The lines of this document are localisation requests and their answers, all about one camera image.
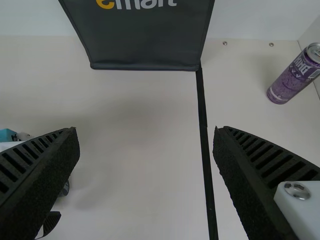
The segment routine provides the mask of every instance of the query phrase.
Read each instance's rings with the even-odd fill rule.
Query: can lid
[[[306,53],[308,54],[309,58],[311,58],[316,63],[320,64],[320,43],[311,43],[307,47]]]

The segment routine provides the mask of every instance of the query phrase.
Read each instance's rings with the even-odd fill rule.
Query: purple can
[[[320,43],[307,46],[266,91],[275,104],[285,104],[320,75]]]

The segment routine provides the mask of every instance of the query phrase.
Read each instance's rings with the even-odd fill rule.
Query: metal bolt
[[[307,200],[311,197],[309,189],[297,181],[288,181],[284,185],[284,190],[296,199]]]

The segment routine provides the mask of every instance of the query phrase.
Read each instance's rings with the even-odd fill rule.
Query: black foam pad
[[[1,240],[35,239],[79,157],[74,127],[0,153]]]
[[[274,202],[279,183],[318,181],[320,168],[255,135],[215,128],[213,157],[250,240],[298,239]]]

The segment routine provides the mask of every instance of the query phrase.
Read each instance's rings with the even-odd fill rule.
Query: white table surface
[[[298,43],[224,40],[207,39],[202,56],[210,151],[214,127],[229,125],[320,166],[314,86],[285,105],[265,94]],[[194,73],[92,70],[72,37],[0,41],[0,127],[77,127],[81,157],[47,240],[209,239]],[[211,166],[219,239],[247,239]]]
[[[92,70],[76,37],[0,41],[1,127],[77,127],[46,240],[209,239],[194,72]]]
[[[284,105],[266,90],[300,53],[296,41],[207,39],[202,68],[220,240],[248,239],[213,159],[215,126],[231,126],[320,166],[320,101],[313,84]]]

